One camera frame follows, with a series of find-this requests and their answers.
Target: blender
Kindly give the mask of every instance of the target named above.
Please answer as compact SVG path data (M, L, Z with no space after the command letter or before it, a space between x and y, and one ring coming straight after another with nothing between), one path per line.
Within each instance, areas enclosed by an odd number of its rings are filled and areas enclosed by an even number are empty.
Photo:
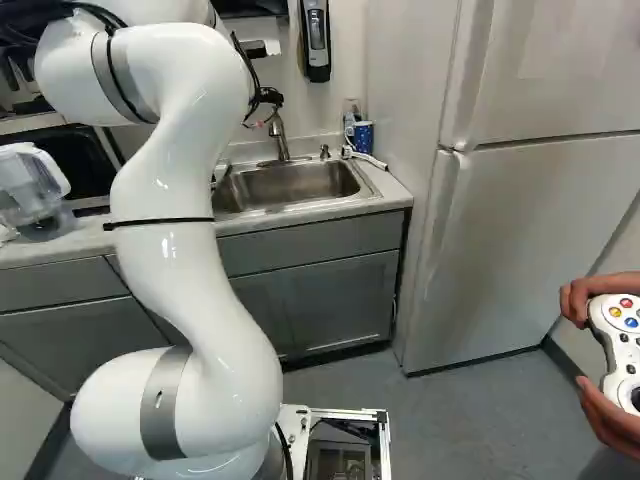
M0 216L29 240L47 241L73 230L63 198L71 185L55 160L33 143L0 147Z

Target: sink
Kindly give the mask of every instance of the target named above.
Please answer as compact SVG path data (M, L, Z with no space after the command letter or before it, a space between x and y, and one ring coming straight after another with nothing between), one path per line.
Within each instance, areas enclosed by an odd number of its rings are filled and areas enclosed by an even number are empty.
M363 174L342 160L292 160L233 165L212 197L216 216L279 212L301 205L377 196Z

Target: white game controller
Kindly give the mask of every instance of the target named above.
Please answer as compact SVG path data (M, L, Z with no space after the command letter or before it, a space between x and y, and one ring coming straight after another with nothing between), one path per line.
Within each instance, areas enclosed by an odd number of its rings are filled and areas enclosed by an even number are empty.
M588 310L589 327L607 358L600 388L625 412L640 416L640 297L600 295Z

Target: refrigerator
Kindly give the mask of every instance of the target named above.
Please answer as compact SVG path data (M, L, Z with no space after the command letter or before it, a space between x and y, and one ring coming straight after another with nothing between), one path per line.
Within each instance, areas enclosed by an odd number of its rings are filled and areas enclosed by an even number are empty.
M640 2L368 7L374 154L415 197L396 356L413 374L535 347L640 190Z

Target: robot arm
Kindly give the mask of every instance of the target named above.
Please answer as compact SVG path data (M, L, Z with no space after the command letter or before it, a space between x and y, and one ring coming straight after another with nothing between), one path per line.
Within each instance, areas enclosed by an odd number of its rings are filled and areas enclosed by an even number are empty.
M119 14L119 7L140 13L143 2L92 3ZM141 25L109 37L80 12L47 27L35 73L69 120L157 120L114 181L113 238L132 292L192 346L135 352L100 367L74 403L76 442L125 475L253 478L276 441L282 372L224 273L209 187L246 112L242 59L223 33L203 25Z

